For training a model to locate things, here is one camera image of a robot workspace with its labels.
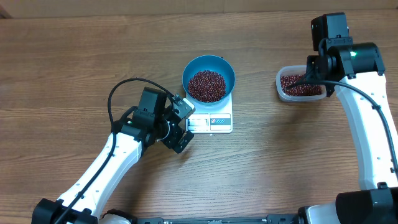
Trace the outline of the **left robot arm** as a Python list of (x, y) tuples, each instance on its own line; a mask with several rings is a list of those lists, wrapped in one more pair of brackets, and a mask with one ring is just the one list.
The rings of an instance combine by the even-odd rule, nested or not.
[(188, 99), (144, 88), (137, 106), (129, 108), (114, 124), (114, 130), (80, 179), (56, 201), (43, 198), (34, 208), (32, 223), (135, 223), (120, 210), (104, 212), (104, 206), (126, 172), (156, 141), (181, 153), (193, 138), (179, 124), (195, 106)]

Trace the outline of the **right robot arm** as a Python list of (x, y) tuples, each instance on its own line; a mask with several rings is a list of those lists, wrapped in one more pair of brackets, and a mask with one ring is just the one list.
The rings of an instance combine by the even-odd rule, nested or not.
[(311, 21), (318, 55), (307, 58), (303, 84), (323, 85), (346, 113), (359, 169), (359, 191), (301, 209), (305, 223), (397, 223), (397, 130), (385, 66), (372, 42), (356, 44), (342, 12)]

